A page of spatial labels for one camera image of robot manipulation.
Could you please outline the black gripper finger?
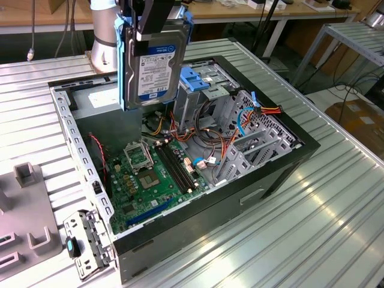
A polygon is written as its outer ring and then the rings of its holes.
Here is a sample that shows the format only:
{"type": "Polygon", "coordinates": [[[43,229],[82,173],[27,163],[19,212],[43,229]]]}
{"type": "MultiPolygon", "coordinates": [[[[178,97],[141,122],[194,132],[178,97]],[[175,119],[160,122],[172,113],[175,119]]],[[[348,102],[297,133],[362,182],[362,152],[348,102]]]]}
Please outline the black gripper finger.
{"type": "Polygon", "coordinates": [[[133,56],[143,56],[152,34],[159,33],[174,1],[133,1],[133,56]]]}

